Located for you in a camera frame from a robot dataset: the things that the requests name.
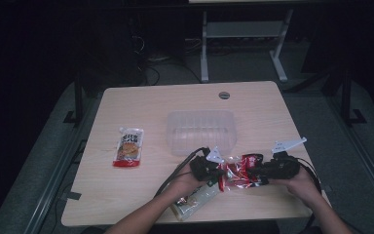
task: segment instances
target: hand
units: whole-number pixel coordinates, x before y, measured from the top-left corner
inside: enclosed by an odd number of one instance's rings
[[[311,176],[302,167],[299,174],[291,179],[269,179],[269,182],[285,185],[291,194],[302,200],[308,207],[321,198]]]
[[[188,196],[193,193],[193,191],[206,184],[206,181],[198,181],[194,178],[191,173],[190,164],[184,166],[178,176],[173,179],[164,192],[170,193],[174,196],[174,199]]]

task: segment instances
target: clear plastic container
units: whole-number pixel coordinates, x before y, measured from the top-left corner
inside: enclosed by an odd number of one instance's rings
[[[228,155],[236,141],[232,111],[177,110],[168,115],[167,142],[173,155],[188,156],[207,146],[217,146],[221,155]]]

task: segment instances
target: red snack packet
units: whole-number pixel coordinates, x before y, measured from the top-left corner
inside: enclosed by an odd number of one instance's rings
[[[248,188],[255,186],[258,178],[250,177],[247,170],[259,167],[262,161],[263,155],[261,154],[246,154],[241,158],[236,157],[227,160],[227,163],[224,165],[226,175],[223,176],[223,186],[220,187],[220,190],[224,191],[224,188],[230,190],[234,187]]]
[[[122,133],[112,165],[114,167],[136,167],[141,160],[142,129],[120,128]]]

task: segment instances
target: white table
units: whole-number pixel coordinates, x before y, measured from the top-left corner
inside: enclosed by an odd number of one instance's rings
[[[230,98],[221,99],[220,92]],[[262,153],[272,158],[275,140],[300,138],[277,85],[273,82],[221,83],[108,89],[62,216],[66,226],[113,224],[148,202],[183,161],[166,142],[168,114],[173,110],[227,109],[234,112],[238,134],[231,155]],[[145,131],[141,165],[113,168],[120,127]],[[310,162],[304,145],[288,151]],[[187,222],[249,220],[309,216],[311,211],[286,188],[266,185],[218,194]],[[158,220],[178,222],[170,209]]]

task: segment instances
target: gray carpet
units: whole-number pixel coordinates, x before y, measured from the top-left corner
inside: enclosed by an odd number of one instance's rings
[[[280,57],[289,78],[285,84],[278,81],[268,55],[272,49],[269,44],[236,50],[225,56],[209,57],[209,83],[272,80],[281,89],[292,87],[310,75],[300,73],[308,46],[307,43],[287,43],[283,47]],[[157,85],[198,83],[195,74],[200,74],[199,55],[187,57],[186,66],[175,62],[165,61],[153,66],[160,72]],[[154,83],[157,74],[152,70],[146,73],[150,83]],[[299,94],[285,94],[284,100],[300,135],[308,139],[306,148],[333,208],[362,233],[374,233],[374,184],[349,134],[354,132],[360,138],[374,161],[372,101],[363,88],[353,85],[353,108],[360,109],[368,123],[347,129],[334,108],[338,106],[340,97],[324,97],[319,91],[322,83],[319,81]],[[88,138],[101,95],[98,98],[85,98],[86,118],[78,128],[74,128],[73,124],[62,123],[66,113],[74,108],[73,86],[65,90],[1,208],[0,233],[24,233],[31,228],[29,221],[37,205],[41,204],[39,199],[56,171],[60,157],[66,152],[70,158],[74,158],[73,154],[79,149],[80,143],[81,146],[85,145],[83,140]],[[75,162],[79,162],[80,154],[76,156]],[[64,227],[59,221],[65,202],[58,198],[70,189],[78,166],[71,164],[62,184],[54,191],[56,196],[42,227],[32,229],[40,230],[39,233],[43,234],[81,233],[85,229]],[[280,233],[298,233],[306,221],[305,218],[278,220]]]

